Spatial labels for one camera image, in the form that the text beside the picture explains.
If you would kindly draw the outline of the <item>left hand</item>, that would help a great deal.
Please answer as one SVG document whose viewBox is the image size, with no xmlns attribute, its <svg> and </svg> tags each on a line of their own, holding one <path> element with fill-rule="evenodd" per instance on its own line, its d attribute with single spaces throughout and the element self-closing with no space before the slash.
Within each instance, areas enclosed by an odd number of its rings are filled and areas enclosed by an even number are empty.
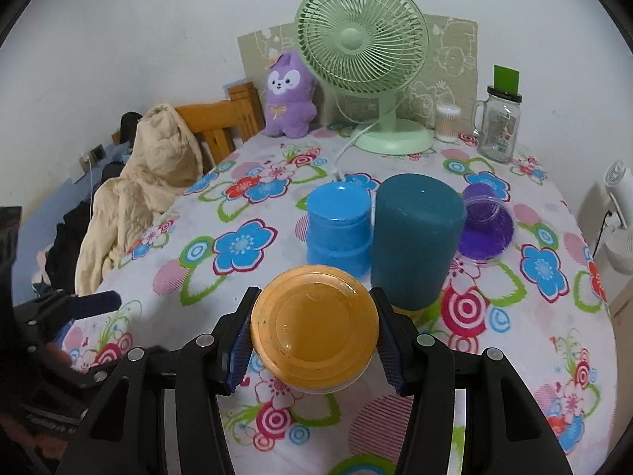
<svg viewBox="0 0 633 475">
<path fill-rule="evenodd" d="M 27 352 L 23 363 L 11 359 L 1 369 L 1 431 L 21 449 L 59 461 L 76 425 L 70 424 L 70 394 L 57 377 L 71 359 L 48 342 L 43 355 Z"/>
</svg>

